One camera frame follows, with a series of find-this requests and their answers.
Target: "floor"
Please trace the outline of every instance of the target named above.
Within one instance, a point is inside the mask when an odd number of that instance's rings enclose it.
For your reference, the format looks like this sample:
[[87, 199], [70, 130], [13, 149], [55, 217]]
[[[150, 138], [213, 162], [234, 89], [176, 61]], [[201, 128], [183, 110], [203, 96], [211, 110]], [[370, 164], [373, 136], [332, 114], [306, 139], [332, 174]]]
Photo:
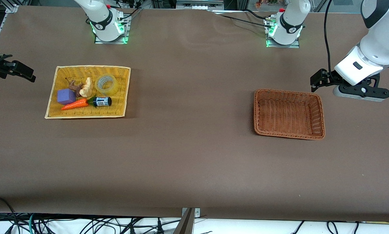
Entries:
[[[126, 225], [130, 222], [131, 219], [118, 219], [119, 223]], [[178, 220], [178, 218], [161, 218], [162, 224], [166, 222], [171, 222]], [[89, 220], [77, 219], [73, 221], [54, 221], [49, 222], [47, 225], [57, 234], [78, 234], [82, 228], [89, 223]], [[193, 234], [292, 234], [297, 230], [300, 221], [275, 221], [275, 220], [234, 220], [234, 219], [196, 219], [193, 226]], [[299, 234], [328, 234], [326, 222], [304, 222], [300, 228]], [[157, 218], [144, 218], [138, 222], [139, 226], [149, 225], [156, 226]], [[346, 223], [346, 222], [335, 222], [337, 227], [337, 233], [340, 234], [377, 234], [377, 233], [387, 233], [389, 234], [389, 224], [367, 224], [361, 223], [358, 226], [356, 232], [356, 224]], [[10, 222], [2, 221], [0, 222], [0, 233], [5, 233], [6, 230], [11, 226]], [[165, 233], [169, 234], [168, 230], [173, 230], [176, 228], [177, 223], [172, 223], [169, 225], [164, 225], [163, 230]], [[88, 231], [82, 232], [83, 234], [92, 233], [92, 228], [89, 228]], [[136, 234], [156, 234], [156, 231], [149, 231], [150, 228], [136, 228]], [[16, 234], [17, 229], [14, 227], [12, 229], [12, 234]], [[113, 223], [112, 225], [101, 226], [99, 234], [111, 234], [111, 233], [120, 233], [119, 227]], [[29, 234], [28, 231], [22, 229], [21, 234]]]

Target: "toy carrot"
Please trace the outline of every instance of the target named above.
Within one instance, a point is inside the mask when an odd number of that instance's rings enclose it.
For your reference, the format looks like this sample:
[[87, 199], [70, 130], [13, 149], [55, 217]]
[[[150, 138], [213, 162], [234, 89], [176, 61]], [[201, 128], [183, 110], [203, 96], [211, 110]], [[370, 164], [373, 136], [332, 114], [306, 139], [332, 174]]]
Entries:
[[72, 102], [71, 104], [65, 105], [64, 107], [62, 107], [61, 110], [65, 111], [73, 108], [83, 108], [87, 106], [89, 106], [88, 100], [86, 98], [83, 98], [77, 100], [76, 102]]

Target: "purple cube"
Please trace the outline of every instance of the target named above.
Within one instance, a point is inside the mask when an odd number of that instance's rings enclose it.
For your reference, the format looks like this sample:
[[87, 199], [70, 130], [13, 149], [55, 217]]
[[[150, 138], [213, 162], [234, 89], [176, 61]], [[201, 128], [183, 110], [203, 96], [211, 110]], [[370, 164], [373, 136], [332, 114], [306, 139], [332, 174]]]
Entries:
[[73, 90], [61, 89], [57, 91], [57, 102], [62, 105], [68, 105], [72, 102], [76, 102], [76, 95]]

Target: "brown table surface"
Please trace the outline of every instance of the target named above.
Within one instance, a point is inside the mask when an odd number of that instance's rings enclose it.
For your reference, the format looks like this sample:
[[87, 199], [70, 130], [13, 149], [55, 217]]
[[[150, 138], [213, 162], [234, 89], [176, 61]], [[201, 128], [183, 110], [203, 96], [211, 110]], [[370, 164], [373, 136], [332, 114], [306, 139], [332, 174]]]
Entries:
[[[254, 132], [254, 90], [309, 92], [327, 67], [323, 17], [309, 14], [300, 49], [280, 49], [212, 12], [143, 10], [127, 45], [96, 45], [82, 9], [20, 7], [0, 52], [37, 79], [0, 79], [0, 196], [17, 212], [389, 221], [389, 99], [322, 88], [324, 140]], [[366, 32], [360, 15], [330, 14], [332, 66]], [[131, 67], [125, 118], [45, 120], [66, 65]]]

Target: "tape roll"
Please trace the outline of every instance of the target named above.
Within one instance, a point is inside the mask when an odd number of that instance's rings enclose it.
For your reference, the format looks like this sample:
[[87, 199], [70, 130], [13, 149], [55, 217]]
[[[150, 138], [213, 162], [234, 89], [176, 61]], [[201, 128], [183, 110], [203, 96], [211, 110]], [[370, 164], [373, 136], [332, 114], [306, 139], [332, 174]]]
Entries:
[[[107, 82], [112, 82], [112, 84], [110, 87], [104, 89], [104, 85]], [[112, 76], [110, 74], [105, 74], [105, 75], [102, 75], [96, 79], [95, 88], [96, 88], [96, 90], [98, 90], [98, 92], [109, 97], [109, 96], [112, 96], [118, 92], [119, 84], [114, 76]]]

